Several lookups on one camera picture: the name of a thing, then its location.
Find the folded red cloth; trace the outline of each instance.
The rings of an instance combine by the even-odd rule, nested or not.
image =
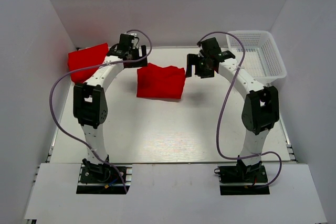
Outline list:
[[[181,99],[185,82],[184,68],[161,68],[149,63],[138,69],[137,97]]]
[[[70,71],[102,64],[104,58],[109,51],[107,43],[83,49],[80,51],[71,52],[68,54],[68,67]],[[75,83],[83,83],[89,79],[98,68],[79,71],[71,74],[71,80]]]

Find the white enclosure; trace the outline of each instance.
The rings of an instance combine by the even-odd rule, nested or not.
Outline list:
[[[67,53],[114,44],[132,28],[157,47],[195,46],[214,30],[271,32],[287,69],[287,77],[273,83],[283,122],[297,160],[309,166],[328,223],[336,223],[336,0],[0,0],[0,6],[0,223],[24,217],[55,134],[48,96],[67,71]],[[226,46],[225,36],[218,40]],[[57,116],[69,85],[63,81],[55,93]],[[309,179],[307,168],[304,175]]]

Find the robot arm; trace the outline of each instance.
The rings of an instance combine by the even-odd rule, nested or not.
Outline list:
[[[136,34],[121,34],[119,43],[111,47],[104,63],[120,61],[120,59],[140,59],[138,43],[139,38]],[[141,51],[142,57],[145,56],[146,46],[141,46]],[[84,131],[86,142],[92,146],[102,160],[109,161],[103,137],[103,123],[108,114],[105,91],[124,68],[144,66],[147,66],[147,59],[135,63],[107,65],[99,68],[85,83],[76,83],[74,86],[74,116]],[[104,180],[110,167],[97,160],[91,150],[87,149],[87,151],[87,158],[83,159],[87,171],[94,174],[98,181]]]
[[[230,51],[222,52],[216,38],[199,42],[198,55],[187,55],[186,77],[195,74],[201,78],[214,77],[214,72],[229,82],[237,71],[238,62]],[[243,149],[239,157],[261,154],[270,129],[279,120],[278,91],[275,87],[266,87],[256,81],[245,69],[240,69],[234,87],[245,100],[242,121],[246,128]],[[246,180],[255,177],[261,169],[261,157],[241,159],[237,161],[238,177]]]

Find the white plastic basket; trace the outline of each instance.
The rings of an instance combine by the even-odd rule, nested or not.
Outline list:
[[[267,31],[230,31],[243,43],[246,54],[243,62],[245,70],[263,84],[271,83],[287,74],[280,52],[272,34]],[[243,56],[240,44],[232,36],[226,36],[229,50],[237,57]]]

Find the white platform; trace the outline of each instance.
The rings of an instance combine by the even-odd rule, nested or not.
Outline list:
[[[133,166],[127,195],[76,195],[80,164],[41,164],[26,219],[37,223],[326,222],[307,165],[285,164],[270,195],[221,196],[215,164]],[[265,165],[269,177],[277,164]]]
[[[149,62],[161,67],[186,67],[186,55],[198,48],[154,49]],[[104,138],[110,161],[114,163],[225,162],[215,143],[219,110],[229,82],[214,78],[187,78],[181,101],[162,101],[136,97],[137,70],[125,69],[106,91],[108,117]],[[84,139],[83,131],[72,114],[73,84],[70,87],[61,125]],[[225,155],[237,156],[244,142],[241,121],[243,98],[233,90],[224,112],[220,131]],[[290,160],[286,139],[279,123],[265,141],[264,151],[276,151]],[[58,132],[51,163],[81,163],[86,147]],[[277,161],[266,155],[264,161]]]

